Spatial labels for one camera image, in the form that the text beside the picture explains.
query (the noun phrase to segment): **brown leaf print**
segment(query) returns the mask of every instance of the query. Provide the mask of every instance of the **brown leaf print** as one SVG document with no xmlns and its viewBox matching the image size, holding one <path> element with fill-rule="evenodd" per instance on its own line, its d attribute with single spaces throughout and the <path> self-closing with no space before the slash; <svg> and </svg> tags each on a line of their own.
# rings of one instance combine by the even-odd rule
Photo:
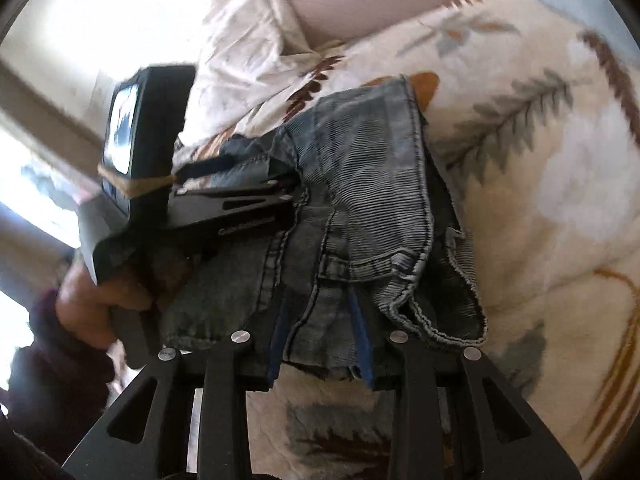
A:
<svg viewBox="0 0 640 480">
<path fill-rule="evenodd" d="M 193 154 L 193 160 L 205 160 L 206 158 L 218 156 L 220 148 L 227 141 L 227 139 L 229 139 L 234 134 L 235 129 L 236 125 L 233 124 L 221 134 L 218 134 L 215 137 L 211 137 L 207 142 L 201 144 Z"/>
<path fill-rule="evenodd" d="M 513 25 L 509 23 L 487 22 L 471 25 L 476 32 L 511 32 L 514 30 Z"/>
<path fill-rule="evenodd" d="M 383 75 L 382 77 L 377 77 L 375 79 L 372 79 L 371 81 L 367 81 L 360 86 L 378 86 L 380 83 L 388 81 L 389 79 L 391 79 L 391 76 Z"/>
<path fill-rule="evenodd" d="M 311 444 L 311 454 L 327 454 L 336 462 L 363 464 L 364 469 L 345 477 L 345 480 L 386 480 L 386 472 L 391 452 L 391 440 L 374 429 L 377 442 L 364 440 L 360 433 L 353 432 L 352 438 L 345 438 L 329 429 L 327 436 L 314 434 L 306 444 Z"/>
<path fill-rule="evenodd" d="M 630 289 L 634 307 L 627 321 L 626 330 L 622 336 L 618 352 L 598 391 L 598 397 L 601 399 L 600 407 L 593 418 L 587 434 L 587 438 L 596 435 L 596 439 L 587 456 L 582 460 L 582 466 L 586 465 L 602 450 L 602 447 L 610 439 L 612 433 L 620 423 L 622 423 L 622 427 L 616 432 L 615 441 L 621 442 L 640 410 L 640 395 L 635 394 L 636 384 L 640 378 L 640 367 L 632 369 L 633 358 L 638 348 L 638 330 L 640 330 L 640 287 L 636 287 L 628 276 L 615 270 L 596 269 L 593 273 L 605 279 L 617 280 L 624 283 Z M 614 403 L 615 409 L 613 413 L 606 417 Z M 628 413 L 627 418 L 623 420 L 625 410 L 631 403 L 633 404 L 633 408 Z M 615 449 L 615 446 L 609 446 L 609 452 L 607 454 L 612 453 Z"/>
<path fill-rule="evenodd" d="M 334 66 L 343 58 L 344 56 L 331 56 L 323 59 L 316 65 L 316 67 L 311 71 L 311 81 L 306 83 L 300 90 L 293 92 L 289 99 L 287 99 L 288 106 L 283 119 L 284 123 L 305 109 L 306 103 L 313 100 L 313 94 L 317 94 L 321 91 L 321 81 L 329 79 L 328 75 L 324 72 L 334 70 Z"/>
<path fill-rule="evenodd" d="M 454 40 L 462 41 L 462 33 L 459 30 L 447 29 L 444 31 L 444 33 Z"/>
<path fill-rule="evenodd" d="M 361 86 L 377 86 L 388 79 L 391 79 L 391 76 L 385 75 L 377 77 L 371 81 L 367 81 Z M 438 89 L 440 78 L 434 72 L 418 72 L 417 74 L 412 75 L 409 78 L 409 81 L 411 81 L 411 86 L 414 89 L 415 99 L 418 101 L 418 107 L 422 113 L 425 113 L 436 93 L 436 90 Z"/>
<path fill-rule="evenodd" d="M 583 32 L 578 37 L 598 57 L 600 67 L 604 69 L 609 86 L 629 121 L 629 128 L 636 145 L 640 147 L 640 110 L 636 103 L 636 92 L 626 67 L 619 62 L 610 46 L 596 32 Z"/>
</svg>

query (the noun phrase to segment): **finger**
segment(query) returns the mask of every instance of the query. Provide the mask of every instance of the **finger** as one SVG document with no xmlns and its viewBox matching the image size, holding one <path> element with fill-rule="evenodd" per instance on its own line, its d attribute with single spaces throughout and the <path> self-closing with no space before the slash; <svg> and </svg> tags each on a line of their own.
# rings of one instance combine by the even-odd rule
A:
<svg viewBox="0 0 640 480">
<path fill-rule="evenodd" d="M 151 293 L 136 279 L 133 272 L 124 270 L 98 286 L 101 304 L 121 306 L 130 310 L 149 310 L 153 304 Z"/>
</svg>

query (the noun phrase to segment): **hand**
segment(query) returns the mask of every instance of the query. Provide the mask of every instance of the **hand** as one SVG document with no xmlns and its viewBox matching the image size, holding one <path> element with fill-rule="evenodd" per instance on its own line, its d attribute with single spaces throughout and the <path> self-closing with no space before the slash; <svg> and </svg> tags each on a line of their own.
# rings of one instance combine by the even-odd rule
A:
<svg viewBox="0 0 640 480">
<path fill-rule="evenodd" d="M 107 350 L 117 336 L 111 325 L 110 306 L 148 310 L 151 294 L 129 269 L 95 285 L 82 258 L 76 258 L 66 274 L 56 301 L 56 315 L 66 330 L 80 341 Z"/>
</svg>

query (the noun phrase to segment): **camera screen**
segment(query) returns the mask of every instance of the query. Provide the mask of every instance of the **camera screen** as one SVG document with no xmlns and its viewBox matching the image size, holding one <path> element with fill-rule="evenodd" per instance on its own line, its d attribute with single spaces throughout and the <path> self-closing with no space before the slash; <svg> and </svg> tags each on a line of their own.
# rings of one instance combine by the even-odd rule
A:
<svg viewBox="0 0 640 480">
<path fill-rule="evenodd" d="M 137 84 L 124 88 L 116 95 L 111 111 L 104 159 L 123 174 L 129 173 L 131 163 L 131 128 L 137 100 Z"/>
</svg>

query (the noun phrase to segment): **dark red sleeve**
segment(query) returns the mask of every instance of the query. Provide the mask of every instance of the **dark red sleeve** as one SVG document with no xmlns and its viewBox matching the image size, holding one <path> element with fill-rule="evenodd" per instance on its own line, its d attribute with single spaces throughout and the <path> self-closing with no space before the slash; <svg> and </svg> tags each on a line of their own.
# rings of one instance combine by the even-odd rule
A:
<svg viewBox="0 0 640 480">
<path fill-rule="evenodd" d="M 9 422 L 63 463 L 104 411 L 113 362 L 62 328 L 57 291 L 30 310 L 31 346 L 19 349 L 9 379 Z"/>
</svg>

